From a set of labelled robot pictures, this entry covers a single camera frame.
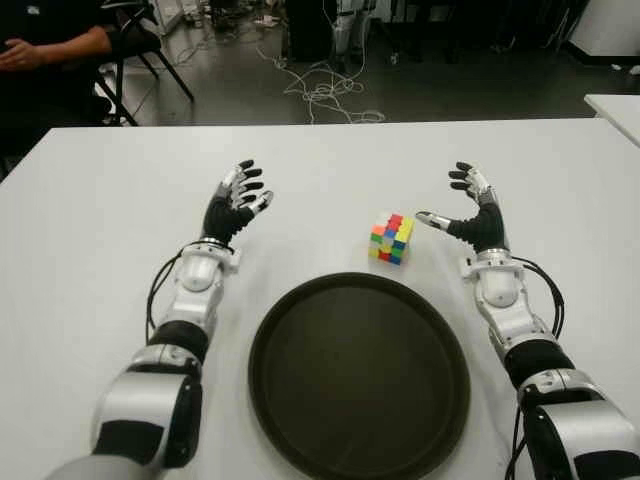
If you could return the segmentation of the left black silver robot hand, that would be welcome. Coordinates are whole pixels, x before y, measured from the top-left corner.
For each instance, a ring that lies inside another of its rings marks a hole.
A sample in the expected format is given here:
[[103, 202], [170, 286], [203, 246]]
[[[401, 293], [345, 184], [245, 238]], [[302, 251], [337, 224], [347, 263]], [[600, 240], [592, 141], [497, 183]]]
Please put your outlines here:
[[260, 180], [263, 170], [253, 160], [235, 165], [218, 184], [205, 212], [202, 238], [228, 245], [273, 201], [274, 193]]

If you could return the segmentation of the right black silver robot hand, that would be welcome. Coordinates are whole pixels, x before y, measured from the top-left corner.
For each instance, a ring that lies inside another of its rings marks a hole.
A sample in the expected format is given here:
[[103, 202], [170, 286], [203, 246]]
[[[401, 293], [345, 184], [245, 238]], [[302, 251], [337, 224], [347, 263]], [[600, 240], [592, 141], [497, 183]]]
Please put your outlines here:
[[463, 191], [478, 207], [468, 219], [452, 219], [430, 211], [419, 211], [415, 218], [421, 223], [466, 242], [476, 253], [491, 249], [509, 250], [503, 216], [493, 186], [474, 166], [457, 162], [448, 172], [450, 187]]

